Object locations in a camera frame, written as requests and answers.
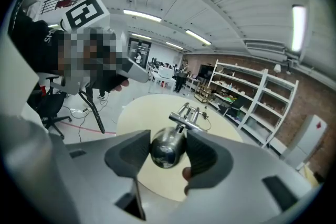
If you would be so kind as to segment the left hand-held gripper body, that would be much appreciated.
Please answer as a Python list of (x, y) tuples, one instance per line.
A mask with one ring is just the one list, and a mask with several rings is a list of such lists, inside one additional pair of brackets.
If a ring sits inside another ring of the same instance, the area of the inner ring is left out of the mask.
[(102, 0), (81, 0), (62, 17), (57, 68), (68, 78), (127, 77), (127, 26)]

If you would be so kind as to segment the white power strip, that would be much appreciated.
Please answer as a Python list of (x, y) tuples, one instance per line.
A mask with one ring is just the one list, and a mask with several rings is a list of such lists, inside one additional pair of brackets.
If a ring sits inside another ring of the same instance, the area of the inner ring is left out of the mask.
[(70, 114), (75, 119), (83, 119), (88, 116), (90, 111), (88, 109), (78, 110), (78, 109), (70, 109)]

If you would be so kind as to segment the black swivel chair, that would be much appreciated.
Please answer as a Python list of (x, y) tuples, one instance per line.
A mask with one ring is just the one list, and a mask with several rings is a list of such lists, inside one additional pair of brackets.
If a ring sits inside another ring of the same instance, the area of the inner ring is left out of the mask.
[(49, 90), (46, 95), (41, 98), (39, 105), (37, 106), (36, 112), (40, 116), (42, 120), (42, 124), (48, 130), (51, 126), (59, 133), (61, 139), (63, 140), (65, 137), (61, 130), (55, 125), (57, 122), (61, 122), (63, 120), (68, 120), (72, 122), (72, 118), (70, 116), (61, 116), (58, 117), (57, 113), (63, 106), (64, 100), (66, 98), (66, 93), (59, 91), (58, 93), (54, 93), (55, 86), (52, 85), (55, 79), (58, 79), (58, 75), (48, 75), (46, 77), (49, 80)]

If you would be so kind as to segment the person's left hand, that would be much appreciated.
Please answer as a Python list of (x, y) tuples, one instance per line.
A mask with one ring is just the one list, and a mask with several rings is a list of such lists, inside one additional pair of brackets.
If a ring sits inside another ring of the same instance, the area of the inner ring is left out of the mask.
[(115, 86), (113, 89), (111, 89), (111, 91), (116, 91), (116, 92), (120, 92), (122, 91), (122, 89), (124, 87), (128, 87), (129, 86), (129, 80), (126, 79), (126, 80), (123, 80), (120, 84), (118, 84), (117, 86)]

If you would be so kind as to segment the white metal shelving unit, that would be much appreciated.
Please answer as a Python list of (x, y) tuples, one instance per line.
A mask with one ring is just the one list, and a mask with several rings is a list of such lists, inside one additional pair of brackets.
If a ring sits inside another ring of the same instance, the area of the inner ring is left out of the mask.
[(246, 99), (246, 104), (249, 107), (245, 109), (245, 115), (238, 125), (241, 128), (256, 108), (257, 101), (259, 101), (265, 86), (267, 75), (268, 69), (258, 71), (217, 60), (207, 87), (220, 87), (238, 98), (243, 97)]
[(292, 83), (273, 76), (268, 69), (261, 74), (256, 94), (238, 129), (250, 134), (264, 148), (270, 145), (289, 113), (299, 81)]

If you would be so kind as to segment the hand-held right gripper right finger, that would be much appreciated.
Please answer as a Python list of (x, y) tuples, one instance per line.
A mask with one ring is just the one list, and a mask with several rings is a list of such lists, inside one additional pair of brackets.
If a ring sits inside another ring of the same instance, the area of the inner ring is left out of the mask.
[(293, 224), (319, 188), (267, 151), (188, 131), (192, 177), (172, 224)]

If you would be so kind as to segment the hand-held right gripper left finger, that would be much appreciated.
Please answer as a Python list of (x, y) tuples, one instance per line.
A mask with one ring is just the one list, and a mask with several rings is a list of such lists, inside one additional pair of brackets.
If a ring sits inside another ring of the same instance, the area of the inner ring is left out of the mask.
[(80, 224), (145, 223), (137, 175), (149, 154), (149, 130), (70, 145), (50, 138)]

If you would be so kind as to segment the person's white shirt torso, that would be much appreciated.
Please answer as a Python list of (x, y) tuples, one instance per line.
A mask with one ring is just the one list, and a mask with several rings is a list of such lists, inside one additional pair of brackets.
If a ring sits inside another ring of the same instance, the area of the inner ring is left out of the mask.
[(15, 116), (43, 126), (37, 112), (27, 101), (38, 82), (38, 75), (21, 56), (10, 37), (0, 34), (0, 115)]

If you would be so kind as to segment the person's left forearm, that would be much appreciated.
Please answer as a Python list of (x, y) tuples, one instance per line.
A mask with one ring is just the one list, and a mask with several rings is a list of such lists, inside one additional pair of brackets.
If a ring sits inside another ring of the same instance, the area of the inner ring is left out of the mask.
[(17, 13), (11, 39), (36, 73), (64, 74), (64, 37), (43, 20), (33, 21), (22, 10)]

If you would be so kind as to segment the grey metal cabinet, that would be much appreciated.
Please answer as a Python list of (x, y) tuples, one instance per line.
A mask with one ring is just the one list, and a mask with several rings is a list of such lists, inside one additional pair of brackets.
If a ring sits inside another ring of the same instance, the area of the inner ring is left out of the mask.
[(293, 140), (281, 155), (292, 168), (300, 170), (322, 140), (326, 122), (317, 115), (308, 115)]

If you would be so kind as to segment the wooden shelf cart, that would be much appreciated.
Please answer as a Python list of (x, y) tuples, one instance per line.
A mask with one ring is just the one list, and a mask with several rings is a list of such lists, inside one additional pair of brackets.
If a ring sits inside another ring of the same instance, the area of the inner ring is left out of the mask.
[(212, 88), (205, 85), (199, 85), (195, 91), (194, 97), (200, 103), (207, 103), (211, 94)]

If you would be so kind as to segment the black wall monitor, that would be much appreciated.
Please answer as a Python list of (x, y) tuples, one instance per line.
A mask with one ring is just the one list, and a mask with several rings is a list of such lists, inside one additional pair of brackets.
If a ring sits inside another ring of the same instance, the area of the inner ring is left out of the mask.
[(213, 66), (200, 65), (197, 77), (209, 80), (212, 76), (213, 71), (214, 71)]

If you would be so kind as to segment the white table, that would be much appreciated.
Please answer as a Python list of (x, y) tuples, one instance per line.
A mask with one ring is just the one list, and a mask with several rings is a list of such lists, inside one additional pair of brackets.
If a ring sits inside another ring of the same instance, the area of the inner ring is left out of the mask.
[(150, 75), (150, 84), (149, 84), (148, 93), (154, 93), (154, 90), (159, 81), (170, 86), (170, 93), (171, 94), (173, 93), (176, 80), (173, 78), (164, 78), (160, 76), (157, 72), (153, 72), (153, 71), (151, 71), (151, 75)]

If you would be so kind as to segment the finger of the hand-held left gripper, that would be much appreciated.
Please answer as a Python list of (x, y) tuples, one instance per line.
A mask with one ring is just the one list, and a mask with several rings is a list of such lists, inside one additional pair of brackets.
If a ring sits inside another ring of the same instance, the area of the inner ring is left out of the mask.
[(147, 71), (130, 58), (122, 59), (119, 75), (140, 83), (146, 83), (149, 80)]

